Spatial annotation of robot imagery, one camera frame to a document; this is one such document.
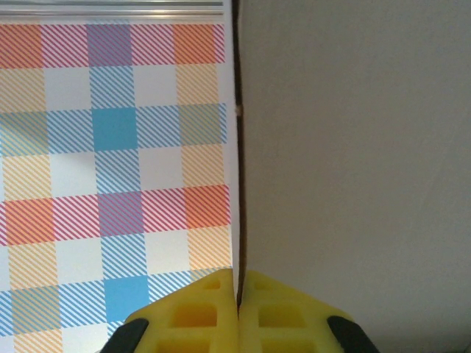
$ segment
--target gingham pattern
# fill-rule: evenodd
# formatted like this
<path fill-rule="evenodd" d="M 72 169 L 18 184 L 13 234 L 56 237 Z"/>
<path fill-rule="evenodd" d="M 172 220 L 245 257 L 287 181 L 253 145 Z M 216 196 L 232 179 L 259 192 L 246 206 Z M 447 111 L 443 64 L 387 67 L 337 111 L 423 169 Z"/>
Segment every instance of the gingham pattern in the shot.
<path fill-rule="evenodd" d="M 220 23 L 0 23 L 0 352 L 231 266 L 224 56 Z"/>

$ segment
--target checkered paper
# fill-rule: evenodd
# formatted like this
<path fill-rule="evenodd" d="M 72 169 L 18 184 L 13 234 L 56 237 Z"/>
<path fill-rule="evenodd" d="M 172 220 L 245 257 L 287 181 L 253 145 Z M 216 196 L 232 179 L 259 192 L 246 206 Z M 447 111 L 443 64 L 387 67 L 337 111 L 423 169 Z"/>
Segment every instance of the checkered paper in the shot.
<path fill-rule="evenodd" d="M 0 352 L 97 350 L 231 266 L 224 52 L 221 23 L 0 24 Z"/>

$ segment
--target yellow foam block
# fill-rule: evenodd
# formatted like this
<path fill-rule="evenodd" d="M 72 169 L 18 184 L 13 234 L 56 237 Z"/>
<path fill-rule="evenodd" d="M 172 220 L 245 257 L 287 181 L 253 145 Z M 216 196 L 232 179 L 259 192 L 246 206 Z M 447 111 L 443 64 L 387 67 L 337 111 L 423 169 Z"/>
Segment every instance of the yellow foam block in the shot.
<path fill-rule="evenodd" d="M 327 323 L 348 314 L 258 272 L 249 271 L 239 310 L 243 353 L 343 353 Z"/>
<path fill-rule="evenodd" d="M 149 321 L 135 353 L 236 353 L 232 270 L 223 269 L 133 313 Z"/>

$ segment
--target blue square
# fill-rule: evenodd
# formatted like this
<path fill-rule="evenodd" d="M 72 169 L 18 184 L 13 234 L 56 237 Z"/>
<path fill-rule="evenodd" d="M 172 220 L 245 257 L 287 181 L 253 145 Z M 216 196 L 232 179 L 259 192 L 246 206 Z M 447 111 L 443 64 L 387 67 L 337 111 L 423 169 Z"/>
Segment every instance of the blue square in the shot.
<path fill-rule="evenodd" d="M 90 69 L 92 108 L 134 107 L 132 68 L 118 66 Z"/>
<path fill-rule="evenodd" d="M 13 320 L 11 292 L 0 292 L 0 337 L 10 336 L 12 334 Z"/>
<path fill-rule="evenodd" d="M 137 149 L 97 152 L 95 165 L 99 193 L 126 193 L 141 189 Z"/>
<path fill-rule="evenodd" d="M 135 109 L 92 110 L 95 151 L 138 148 Z"/>
<path fill-rule="evenodd" d="M 106 322 L 103 281 L 60 285 L 59 300 L 62 328 Z"/>
<path fill-rule="evenodd" d="M 50 153 L 93 151 L 93 124 L 90 110 L 47 112 Z"/>
<path fill-rule="evenodd" d="M 144 235 L 115 235 L 102 238 L 102 259 L 105 279 L 147 274 Z"/>
<path fill-rule="evenodd" d="M 147 276 L 106 279 L 105 294 L 107 321 L 123 321 L 149 304 Z"/>
<path fill-rule="evenodd" d="M 140 148 L 181 145 L 178 106 L 140 107 L 136 115 Z"/>

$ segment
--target white wall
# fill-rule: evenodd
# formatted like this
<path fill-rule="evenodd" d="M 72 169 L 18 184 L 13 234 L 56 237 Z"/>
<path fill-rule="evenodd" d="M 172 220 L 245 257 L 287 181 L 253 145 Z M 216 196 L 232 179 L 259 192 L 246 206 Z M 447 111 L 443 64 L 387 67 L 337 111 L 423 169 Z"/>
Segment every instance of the white wall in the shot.
<path fill-rule="evenodd" d="M 471 1 L 243 1 L 249 266 L 382 352 L 471 341 Z"/>

